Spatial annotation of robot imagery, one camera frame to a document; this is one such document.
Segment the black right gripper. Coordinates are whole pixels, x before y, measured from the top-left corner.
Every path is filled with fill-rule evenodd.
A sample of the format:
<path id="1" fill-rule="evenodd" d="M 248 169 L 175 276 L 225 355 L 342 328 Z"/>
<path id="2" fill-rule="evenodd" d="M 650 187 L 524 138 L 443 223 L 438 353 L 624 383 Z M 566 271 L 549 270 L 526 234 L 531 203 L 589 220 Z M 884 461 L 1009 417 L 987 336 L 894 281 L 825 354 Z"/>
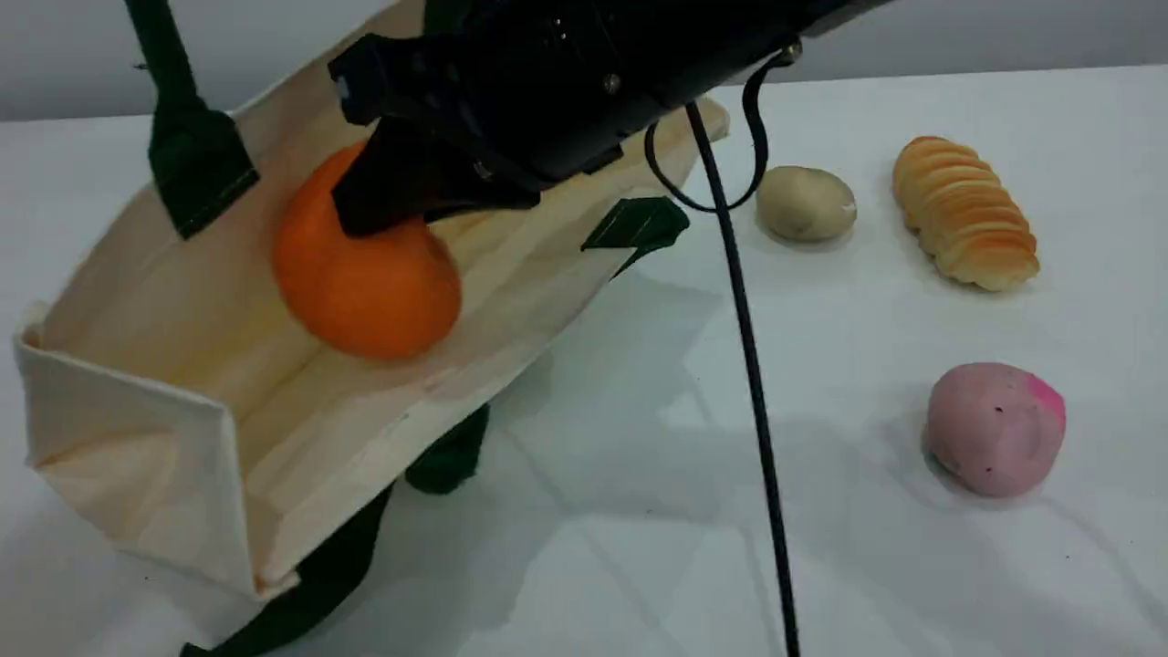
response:
<path id="1" fill-rule="evenodd" d="M 493 167 L 558 184 L 797 41 L 805 18 L 801 1 L 491 1 L 458 32 L 364 34 L 327 63 L 345 122 L 378 120 L 333 187 L 339 227 L 364 238 L 410 219 L 538 205 L 538 191 L 408 122 L 424 99 Z"/>

